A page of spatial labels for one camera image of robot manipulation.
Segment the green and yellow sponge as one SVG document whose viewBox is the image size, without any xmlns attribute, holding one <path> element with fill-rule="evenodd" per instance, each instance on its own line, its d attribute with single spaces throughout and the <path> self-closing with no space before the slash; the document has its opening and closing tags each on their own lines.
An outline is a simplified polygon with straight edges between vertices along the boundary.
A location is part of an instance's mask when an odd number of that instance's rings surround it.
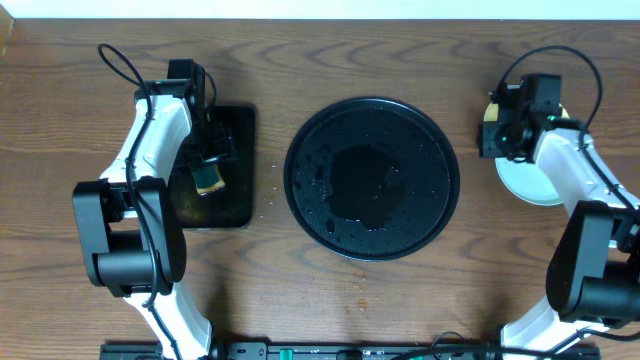
<svg viewBox="0 0 640 360">
<path fill-rule="evenodd" d="M 205 164 L 191 170 L 195 188 L 200 196 L 223 189 L 226 183 L 217 164 Z"/>
</svg>

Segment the yellow plate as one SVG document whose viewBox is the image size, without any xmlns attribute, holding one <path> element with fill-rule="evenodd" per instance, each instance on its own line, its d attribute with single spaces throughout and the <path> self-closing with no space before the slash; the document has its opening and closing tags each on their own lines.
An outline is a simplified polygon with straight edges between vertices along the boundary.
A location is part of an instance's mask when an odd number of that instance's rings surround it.
<svg viewBox="0 0 640 360">
<path fill-rule="evenodd" d="M 561 118 L 569 118 L 569 114 L 564 109 L 564 107 L 560 106 L 562 110 Z M 483 122 L 497 122 L 499 115 L 499 105 L 495 103 L 489 103 L 484 113 Z"/>
</svg>

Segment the light blue plate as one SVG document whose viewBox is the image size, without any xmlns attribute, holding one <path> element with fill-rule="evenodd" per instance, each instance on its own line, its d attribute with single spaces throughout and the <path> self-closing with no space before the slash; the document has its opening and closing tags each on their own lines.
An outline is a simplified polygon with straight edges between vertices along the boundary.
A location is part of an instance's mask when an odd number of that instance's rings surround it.
<svg viewBox="0 0 640 360">
<path fill-rule="evenodd" d="M 562 203 L 551 181 L 535 164 L 496 158 L 495 166 L 505 187 L 521 200 L 537 206 Z"/>
</svg>

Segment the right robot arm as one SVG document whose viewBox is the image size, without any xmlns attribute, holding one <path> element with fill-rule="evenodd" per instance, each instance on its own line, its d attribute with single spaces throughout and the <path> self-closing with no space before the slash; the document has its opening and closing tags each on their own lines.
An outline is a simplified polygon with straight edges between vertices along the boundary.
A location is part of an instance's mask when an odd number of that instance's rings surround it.
<svg viewBox="0 0 640 360">
<path fill-rule="evenodd" d="M 585 337 L 623 340 L 639 319 L 639 200 L 612 174 L 586 124 L 565 114 L 558 75 L 500 81 L 479 135 L 483 158 L 521 160 L 552 185 L 569 220 L 546 273 L 545 296 L 505 325 L 505 359 L 550 359 Z"/>
</svg>

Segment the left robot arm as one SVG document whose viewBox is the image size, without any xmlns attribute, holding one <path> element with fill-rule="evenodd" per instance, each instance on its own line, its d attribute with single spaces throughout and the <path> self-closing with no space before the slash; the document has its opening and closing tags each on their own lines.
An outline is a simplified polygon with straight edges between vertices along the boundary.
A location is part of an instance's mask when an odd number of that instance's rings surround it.
<svg viewBox="0 0 640 360">
<path fill-rule="evenodd" d="M 188 170 L 197 195 L 222 189 L 218 164 L 233 147 L 209 116 L 212 77 L 193 60 L 170 61 L 164 80 L 135 82 L 136 115 L 119 154 L 72 194 L 87 275 L 143 316 L 162 358 L 207 359 L 213 327 L 182 282 L 186 240 L 169 181 Z"/>
</svg>

